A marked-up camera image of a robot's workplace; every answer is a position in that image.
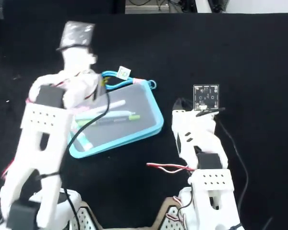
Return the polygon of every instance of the blue pencil case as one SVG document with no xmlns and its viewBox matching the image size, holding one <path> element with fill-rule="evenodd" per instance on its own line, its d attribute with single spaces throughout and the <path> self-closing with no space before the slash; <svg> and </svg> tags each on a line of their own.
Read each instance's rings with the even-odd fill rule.
<svg viewBox="0 0 288 230">
<path fill-rule="evenodd" d="M 151 88 L 151 82 L 142 80 L 109 92 L 108 113 L 78 136 L 70 154 L 75 158 L 88 157 L 159 133 L 164 119 Z M 81 126 L 103 113 L 106 106 L 103 95 L 89 110 L 76 114 L 70 138 Z"/>
</svg>

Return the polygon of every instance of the black tablecloth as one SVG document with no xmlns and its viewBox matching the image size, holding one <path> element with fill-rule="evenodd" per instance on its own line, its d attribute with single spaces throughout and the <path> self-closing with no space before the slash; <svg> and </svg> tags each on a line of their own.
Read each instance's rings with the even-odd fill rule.
<svg viewBox="0 0 288 230">
<path fill-rule="evenodd" d="M 165 123 L 160 134 L 81 160 L 67 158 L 68 188 L 78 191 L 106 228 L 150 226 L 167 196 L 187 185 L 187 174 L 166 174 L 146 162 L 183 163 L 171 132 L 178 97 L 193 84 L 220 84 L 219 118 L 234 137 L 250 174 L 242 204 L 246 229 L 288 227 L 288 14 L 116 15 L 73 18 L 96 23 L 94 69 L 132 69 L 154 79 Z M 65 22 L 0 22 L 0 174 L 13 158 L 24 100 L 32 82 L 63 68 Z M 229 159 L 235 196 L 245 175 L 233 147 L 217 128 Z M 25 185 L 30 195 L 37 182 Z"/>
</svg>

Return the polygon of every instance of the wire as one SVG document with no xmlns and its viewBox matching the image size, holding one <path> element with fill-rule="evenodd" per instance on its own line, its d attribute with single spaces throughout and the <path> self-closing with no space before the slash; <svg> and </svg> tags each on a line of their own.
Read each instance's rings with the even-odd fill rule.
<svg viewBox="0 0 288 230">
<path fill-rule="evenodd" d="M 184 166 L 184 165 L 180 165 L 180 164 L 157 164 L 157 163 L 146 163 L 147 166 L 150 167 L 155 167 L 155 168 L 159 168 L 159 167 L 173 167 L 173 168 L 178 168 L 178 169 L 186 169 L 188 171 L 194 171 L 194 169 L 188 167 L 188 166 Z"/>
<path fill-rule="evenodd" d="M 67 193 L 67 189 L 66 189 L 66 188 L 63 188 L 63 189 L 64 189 L 64 193 L 65 193 L 65 195 L 66 195 L 66 199 L 68 200 L 68 203 L 71 205 L 72 212 L 73 212 L 73 214 L 75 215 L 78 230 L 80 230 L 80 222 L 79 222 L 79 218 L 78 218 L 76 209 L 75 209 L 74 205 L 72 204 L 72 201 L 71 201 L 71 199 L 70 199 L 70 197 L 69 197 L 69 195 L 68 195 L 68 193 Z"/>
<path fill-rule="evenodd" d="M 141 3 L 141 4 L 135 4 L 134 2 L 132 2 L 131 0 L 129 0 L 129 2 L 132 4 L 132 5 L 135 5 L 135 6 L 144 6 L 146 5 L 147 3 L 149 3 L 151 0 L 147 0 L 146 2 L 144 3 Z"/>
<path fill-rule="evenodd" d="M 206 115 L 206 114 L 216 113 L 216 112 L 222 112 L 224 110 L 225 110 L 225 108 L 202 110 L 196 115 L 196 117 L 203 116 L 203 115 Z"/>
<path fill-rule="evenodd" d="M 6 174 L 8 173 L 10 166 L 13 164 L 13 162 L 14 162 L 14 159 L 8 164 L 8 166 L 5 167 L 5 169 L 2 172 L 1 179 L 5 179 Z"/>
<path fill-rule="evenodd" d="M 178 6 L 177 3 L 173 2 L 172 0 L 168 0 L 168 4 L 169 5 L 171 4 L 173 6 L 173 8 L 176 10 L 176 12 L 179 13 L 179 10 L 176 8 L 176 6 Z"/>
<path fill-rule="evenodd" d="M 162 0 L 162 2 L 161 2 L 160 4 L 158 4 L 158 1 L 159 1 L 159 0 L 156 0 L 156 5 L 157 5 L 157 7 L 158 7 L 158 11 L 161 11 L 161 6 L 162 6 L 162 4 L 163 4 L 166 0 Z"/>
<path fill-rule="evenodd" d="M 180 216 L 179 216 L 179 213 L 181 212 L 181 210 L 182 210 L 183 208 L 186 208 L 186 207 L 190 206 L 190 205 L 192 204 L 192 201 L 193 201 L 193 187 L 192 187 L 192 184 L 191 184 L 191 199 L 190 199 L 190 202 L 189 202 L 187 205 L 180 207 L 180 208 L 178 209 L 178 211 L 177 211 L 177 217 L 178 217 L 179 221 L 183 223 L 183 228 L 184 228 L 185 230 L 186 230 L 185 218 L 184 218 L 183 221 L 181 221 Z"/>
<path fill-rule="evenodd" d="M 174 170 L 174 171 L 169 171 L 169 170 L 166 170 L 166 169 L 163 168 L 163 167 L 157 167 L 157 168 L 165 171 L 166 173 L 178 173 L 178 172 L 180 172 L 180 171 L 183 170 L 183 169 L 177 169 L 177 170 Z"/>
<path fill-rule="evenodd" d="M 240 195 L 240 198 L 238 199 L 238 205 L 237 205 L 238 214 L 239 214 L 239 216 L 240 216 L 241 204 L 242 204 L 244 195 L 245 195 L 246 190 L 247 190 L 248 185 L 249 185 L 249 173 L 248 173 L 248 170 L 247 170 L 247 168 L 246 168 L 246 166 L 245 166 L 245 164 L 244 164 L 244 162 L 243 162 L 243 159 L 241 158 L 241 156 L 240 156 L 240 154 L 239 154 L 239 152 L 238 152 L 238 149 L 237 149 L 237 146 L 236 146 L 236 144 L 235 144 L 235 141 L 234 141 L 233 137 L 232 137 L 231 134 L 226 130 L 226 128 L 224 127 L 224 125 L 222 124 L 222 122 L 221 122 L 219 119 L 216 118 L 216 121 L 219 123 L 219 125 L 221 126 L 221 128 L 223 129 L 223 131 L 225 132 L 225 134 L 226 134 L 226 135 L 229 137 L 229 139 L 231 140 L 231 143 L 232 143 L 232 145 L 233 145 L 233 147 L 234 147 L 234 149 L 235 149 L 236 155 L 237 155 L 237 157 L 238 157 L 238 159 L 239 159 L 239 161 L 240 161 L 240 163 L 241 163 L 241 165 L 242 165 L 242 167 L 243 167 L 243 169 L 244 169 L 244 172 L 245 172 L 245 177 L 246 177 L 246 179 L 245 179 L 245 185 L 244 185 L 244 189 L 243 189 L 243 191 L 242 191 L 242 193 L 241 193 L 241 195 Z"/>
<path fill-rule="evenodd" d="M 65 149 L 65 152 L 64 152 L 64 155 L 66 156 L 67 152 L 69 151 L 69 148 L 72 146 L 72 144 L 75 142 L 75 140 L 77 139 L 77 137 L 80 135 L 80 133 L 82 133 L 83 130 L 85 130 L 87 127 L 89 127 L 92 123 L 94 123 L 95 121 L 99 120 L 100 118 L 102 118 L 104 115 L 107 114 L 107 112 L 109 111 L 109 107 L 110 107 L 110 96 L 108 93 L 106 93 L 106 96 L 107 96 L 107 108 L 106 110 L 100 114 L 99 116 L 95 117 L 94 119 L 92 119 L 91 121 L 89 121 L 88 123 L 86 123 L 84 126 L 82 126 L 78 132 L 76 132 L 74 134 L 74 136 L 72 137 L 72 139 L 70 140 L 70 142 L 68 143 L 66 149 Z M 76 218 L 76 221 L 77 221 L 77 226 L 78 226 L 78 230 L 80 230 L 80 222 L 79 222 L 79 218 L 77 216 L 77 212 L 76 212 L 76 209 L 72 203 L 72 201 L 70 200 L 69 198 L 69 195 L 67 193 L 67 189 L 64 188 L 64 193 L 66 195 L 66 198 L 67 198 L 67 201 L 68 203 L 70 204 L 71 208 L 72 208 L 72 212 Z"/>
<path fill-rule="evenodd" d="M 273 220 L 273 217 L 270 217 L 270 218 L 268 219 L 268 221 L 266 222 L 266 224 L 264 225 L 264 227 L 263 227 L 262 230 L 267 230 L 268 227 L 269 227 L 269 225 L 270 225 L 270 223 L 272 222 L 272 220 Z"/>
</svg>

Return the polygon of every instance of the green pen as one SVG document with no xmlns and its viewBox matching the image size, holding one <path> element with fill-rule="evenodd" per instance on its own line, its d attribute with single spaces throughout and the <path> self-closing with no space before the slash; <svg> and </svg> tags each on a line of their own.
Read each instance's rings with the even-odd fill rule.
<svg viewBox="0 0 288 230">
<path fill-rule="evenodd" d="M 130 116 L 116 116 L 116 117 L 105 117 L 105 118 L 100 118 L 99 120 L 95 121 L 91 125 L 108 125 L 112 123 L 118 123 L 118 122 L 124 122 L 124 121 L 135 121 L 139 120 L 141 118 L 140 115 L 130 115 Z M 77 120 L 78 126 L 82 127 L 86 125 L 88 122 L 91 120 Z"/>
</svg>

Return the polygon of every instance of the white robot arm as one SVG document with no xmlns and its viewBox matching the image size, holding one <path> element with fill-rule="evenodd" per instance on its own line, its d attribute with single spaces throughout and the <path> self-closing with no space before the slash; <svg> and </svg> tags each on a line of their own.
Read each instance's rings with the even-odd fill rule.
<svg viewBox="0 0 288 230">
<path fill-rule="evenodd" d="M 64 70 L 39 77 L 30 89 L 17 152 L 0 190 L 0 230 L 60 230 L 73 217 L 70 204 L 66 200 L 58 202 L 64 192 L 59 171 L 72 124 L 70 109 L 92 102 L 105 92 L 101 75 L 90 69 L 95 62 L 88 48 L 93 27 L 67 22 L 60 45 Z M 40 149 L 43 134 L 49 135 L 45 150 Z M 20 192 L 33 170 L 41 175 L 42 190 L 23 201 L 19 199 Z M 68 194 L 78 210 L 81 196 L 71 190 Z"/>
<path fill-rule="evenodd" d="M 194 86 L 194 109 L 174 106 L 172 131 L 179 156 L 195 169 L 188 179 L 190 187 L 180 191 L 179 214 L 185 216 L 189 230 L 244 229 L 240 224 L 234 185 L 228 159 L 214 134 L 218 114 L 218 85 Z"/>
</svg>

